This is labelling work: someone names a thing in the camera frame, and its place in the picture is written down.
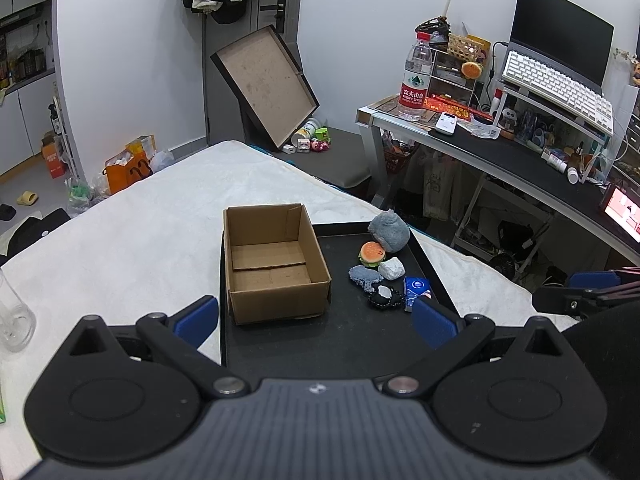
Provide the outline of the blue tissue packet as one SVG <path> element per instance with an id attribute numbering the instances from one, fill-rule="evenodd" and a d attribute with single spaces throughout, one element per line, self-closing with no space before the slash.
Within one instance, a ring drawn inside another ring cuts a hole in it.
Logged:
<path id="1" fill-rule="evenodd" d="M 404 277 L 405 311 L 411 313 L 414 302 L 421 297 L 432 299 L 431 283 L 427 278 Z"/>

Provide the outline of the black stitched soft pouch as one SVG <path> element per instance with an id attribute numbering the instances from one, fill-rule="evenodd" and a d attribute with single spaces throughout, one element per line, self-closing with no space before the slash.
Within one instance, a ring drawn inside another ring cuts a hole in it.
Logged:
<path id="1" fill-rule="evenodd" d="M 368 293 L 368 306 L 377 311 L 396 311 L 405 307 L 405 295 L 393 287 L 376 284 Z"/>

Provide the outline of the white soft packet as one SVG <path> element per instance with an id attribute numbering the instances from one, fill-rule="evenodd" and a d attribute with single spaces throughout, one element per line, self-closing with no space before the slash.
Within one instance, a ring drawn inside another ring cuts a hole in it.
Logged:
<path id="1" fill-rule="evenodd" d="M 384 280 L 395 281 L 406 274 L 406 269 L 397 257 L 393 257 L 378 265 L 378 273 L 382 275 Z"/>

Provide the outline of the grey-blue fuzzy cloth piece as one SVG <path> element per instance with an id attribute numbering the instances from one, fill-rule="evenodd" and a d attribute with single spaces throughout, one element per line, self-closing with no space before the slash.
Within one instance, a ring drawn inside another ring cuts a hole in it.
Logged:
<path id="1" fill-rule="evenodd" d="M 381 284 L 384 278 L 377 270 L 368 268 L 363 264 L 352 266 L 348 270 L 349 281 L 359 286 L 364 292 L 374 292 L 374 286 Z"/>

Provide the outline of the brown cardboard box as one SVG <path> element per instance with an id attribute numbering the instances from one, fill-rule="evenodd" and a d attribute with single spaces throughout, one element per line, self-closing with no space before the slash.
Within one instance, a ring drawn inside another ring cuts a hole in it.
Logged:
<path id="1" fill-rule="evenodd" d="M 224 278 L 235 324 L 324 315 L 332 278 L 306 207 L 227 208 Z"/>

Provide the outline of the orange hamburger plush toy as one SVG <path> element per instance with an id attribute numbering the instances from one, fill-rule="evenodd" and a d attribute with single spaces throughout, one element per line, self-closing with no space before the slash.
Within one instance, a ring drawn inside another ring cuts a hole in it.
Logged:
<path id="1" fill-rule="evenodd" d="M 378 242 L 364 243 L 358 254 L 360 263 L 370 269 L 376 269 L 385 258 L 386 251 Z"/>

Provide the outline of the grey fluffy plush toy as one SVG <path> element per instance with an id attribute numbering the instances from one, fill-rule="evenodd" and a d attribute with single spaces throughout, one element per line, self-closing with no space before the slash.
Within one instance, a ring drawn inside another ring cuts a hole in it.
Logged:
<path id="1" fill-rule="evenodd" d="M 374 217 L 368 226 L 371 236 L 389 254 L 400 252 L 410 240 L 407 223 L 393 210 L 386 210 Z"/>

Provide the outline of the black curved desk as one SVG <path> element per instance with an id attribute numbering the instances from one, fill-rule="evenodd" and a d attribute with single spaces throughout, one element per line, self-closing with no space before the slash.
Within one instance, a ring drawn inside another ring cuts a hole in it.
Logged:
<path id="1" fill-rule="evenodd" d="M 462 128 L 445 136 L 371 105 L 358 108 L 356 124 L 372 178 L 373 203 L 378 208 L 386 206 L 399 185 L 398 181 L 387 179 L 381 133 L 387 130 L 517 188 L 570 219 L 633 264 L 639 263 L 639 244 L 600 211 L 600 188 L 588 183 L 569 184 L 566 177 L 520 144 L 501 138 L 483 140 Z"/>

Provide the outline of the grey bench cushion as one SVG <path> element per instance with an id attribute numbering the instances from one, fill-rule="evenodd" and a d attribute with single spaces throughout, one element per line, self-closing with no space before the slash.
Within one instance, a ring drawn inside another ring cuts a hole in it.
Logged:
<path id="1" fill-rule="evenodd" d="M 332 142 L 327 151 L 273 156 L 342 191 L 365 196 L 371 176 L 361 136 L 335 128 L 329 128 L 329 134 Z"/>

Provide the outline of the white keyboard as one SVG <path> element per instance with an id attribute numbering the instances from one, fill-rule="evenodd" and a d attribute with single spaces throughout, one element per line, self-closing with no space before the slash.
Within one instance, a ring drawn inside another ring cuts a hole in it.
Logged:
<path id="1" fill-rule="evenodd" d="M 614 133 L 611 103 L 569 76 L 515 51 L 506 55 L 502 76 L 509 84 L 531 91 L 572 112 L 600 133 L 608 136 Z"/>

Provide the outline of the yellow slipper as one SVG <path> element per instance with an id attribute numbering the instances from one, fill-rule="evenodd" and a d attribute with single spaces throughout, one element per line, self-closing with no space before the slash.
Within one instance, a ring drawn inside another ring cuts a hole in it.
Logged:
<path id="1" fill-rule="evenodd" d="M 25 191 L 17 197 L 16 203 L 20 206 L 30 207 L 38 200 L 38 198 L 39 196 L 37 193 Z"/>

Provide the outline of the white round tin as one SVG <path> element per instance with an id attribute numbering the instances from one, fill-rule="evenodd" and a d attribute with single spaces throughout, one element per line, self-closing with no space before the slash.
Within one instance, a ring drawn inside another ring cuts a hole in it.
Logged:
<path id="1" fill-rule="evenodd" d="M 298 142 L 303 139 L 311 140 L 316 131 L 322 127 L 322 123 L 316 118 L 308 118 L 291 136 L 291 144 L 298 148 Z"/>

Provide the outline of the orange cardboard box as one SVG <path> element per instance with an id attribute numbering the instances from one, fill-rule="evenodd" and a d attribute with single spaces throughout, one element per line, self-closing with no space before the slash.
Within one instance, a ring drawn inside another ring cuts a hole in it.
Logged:
<path id="1" fill-rule="evenodd" d="M 41 155 L 52 179 L 64 176 L 66 167 L 58 152 L 55 135 L 52 131 L 47 132 L 41 140 Z"/>

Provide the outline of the green toy cup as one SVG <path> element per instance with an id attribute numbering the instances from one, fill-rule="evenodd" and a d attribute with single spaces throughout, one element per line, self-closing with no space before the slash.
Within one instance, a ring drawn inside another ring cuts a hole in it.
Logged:
<path id="1" fill-rule="evenodd" d="M 326 127 L 321 127 L 318 128 L 315 132 L 314 132 L 314 140 L 317 140 L 319 142 L 326 142 L 327 144 L 331 143 L 331 137 L 329 134 L 329 129 Z"/>

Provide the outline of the clear plastic water bottle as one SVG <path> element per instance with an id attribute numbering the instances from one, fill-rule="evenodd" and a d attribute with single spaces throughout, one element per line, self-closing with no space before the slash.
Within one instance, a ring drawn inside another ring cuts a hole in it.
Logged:
<path id="1" fill-rule="evenodd" d="M 417 32 L 416 43 L 405 62 L 398 96 L 398 115 L 407 122 L 418 122 L 424 112 L 423 103 L 433 67 L 430 40 L 428 32 Z"/>

